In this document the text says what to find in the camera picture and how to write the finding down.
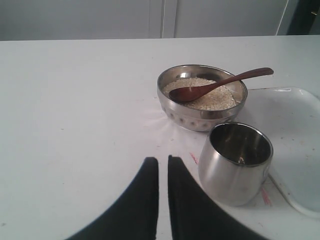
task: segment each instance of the white tray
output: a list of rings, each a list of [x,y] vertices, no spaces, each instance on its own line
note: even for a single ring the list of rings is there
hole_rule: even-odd
[[[320,218],[320,101],[296,87],[252,89],[237,120],[269,137],[269,175],[289,204]]]

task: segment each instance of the stainless steel cup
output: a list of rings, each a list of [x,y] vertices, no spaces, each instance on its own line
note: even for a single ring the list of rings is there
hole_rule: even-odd
[[[268,176],[273,152],[270,140],[252,126],[239,122],[216,125],[199,159],[204,191],[226,205],[248,203]]]

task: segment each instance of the white table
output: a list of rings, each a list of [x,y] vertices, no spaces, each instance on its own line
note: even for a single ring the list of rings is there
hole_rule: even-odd
[[[320,36],[0,42],[0,239],[61,240],[105,211],[145,157],[159,160],[157,239],[171,239],[167,157],[206,135],[165,117],[156,81],[165,69],[204,64],[238,74],[271,67],[249,89],[296,86],[320,96]],[[307,218],[268,181],[246,207],[222,206],[271,239],[318,239]]]

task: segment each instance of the cabinet door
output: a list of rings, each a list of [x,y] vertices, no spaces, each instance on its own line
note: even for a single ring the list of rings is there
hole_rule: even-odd
[[[276,35],[289,1],[179,0],[174,36],[190,38]]]
[[[0,40],[161,36],[162,0],[0,0]]]

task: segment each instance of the black plastic part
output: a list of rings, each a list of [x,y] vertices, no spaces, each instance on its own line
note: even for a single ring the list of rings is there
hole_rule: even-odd
[[[173,240],[266,240],[216,205],[180,157],[168,159],[168,201]]]
[[[155,240],[158,212],[159,166],[147,157],[117,201],[68,240]]]

